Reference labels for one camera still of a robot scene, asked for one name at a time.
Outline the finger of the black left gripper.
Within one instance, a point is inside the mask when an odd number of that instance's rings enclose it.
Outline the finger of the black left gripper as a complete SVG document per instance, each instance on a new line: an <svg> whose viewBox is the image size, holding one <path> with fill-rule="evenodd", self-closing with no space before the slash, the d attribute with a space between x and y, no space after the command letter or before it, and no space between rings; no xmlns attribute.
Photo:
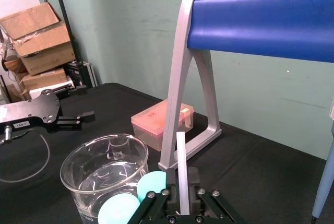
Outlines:
<svg viewBox="0 0 334 224"><path fill-rule="evenodd" d="M83 123L95 121L94 111L85 112L79 116L59 116L55 123L56 131L80 131Z"/></svg>
<svg viewBox="0 0 334 224"><path fill-rule="evenodd" d="M85 85L73 87L71 84L61 86L53 90L58 97L70 97L74 95L84 95L87 93Z"/></svg>

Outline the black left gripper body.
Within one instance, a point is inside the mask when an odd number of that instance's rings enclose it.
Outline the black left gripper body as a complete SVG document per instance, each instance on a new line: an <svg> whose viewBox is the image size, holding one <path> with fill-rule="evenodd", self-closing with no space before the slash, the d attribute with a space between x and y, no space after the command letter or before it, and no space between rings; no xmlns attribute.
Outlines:
<svg viewBox="0 0 334 224"><path fill-rule="evenodd" d="M51 130L60 110L59 98L51 90L44 90L35 99L1 106L1 131L11 127L13 132L33 127Z"/></svg>

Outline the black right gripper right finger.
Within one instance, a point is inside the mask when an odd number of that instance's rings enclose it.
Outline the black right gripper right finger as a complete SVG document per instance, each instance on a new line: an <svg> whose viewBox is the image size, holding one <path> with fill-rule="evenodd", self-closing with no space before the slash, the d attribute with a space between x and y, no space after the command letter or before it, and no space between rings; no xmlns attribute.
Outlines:
<svg viewBox="0 0 334 224"><path fill-rule="evenodd" d="M200 185L197 168L188 168L188 189L188 223L247 223L218 189L207 191Z"/></svg>

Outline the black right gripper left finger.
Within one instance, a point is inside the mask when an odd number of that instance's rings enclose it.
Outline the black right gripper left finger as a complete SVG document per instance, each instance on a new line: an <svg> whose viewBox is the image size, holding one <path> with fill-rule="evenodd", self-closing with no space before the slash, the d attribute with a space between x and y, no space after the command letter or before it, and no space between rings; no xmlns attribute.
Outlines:
<svg viewBox="0 0 334 224"><path fill-rule="evenodd" d="M179 223L176 206L176 171L167 169L144 175L137 185L140 205L128 223Z"/></svg>

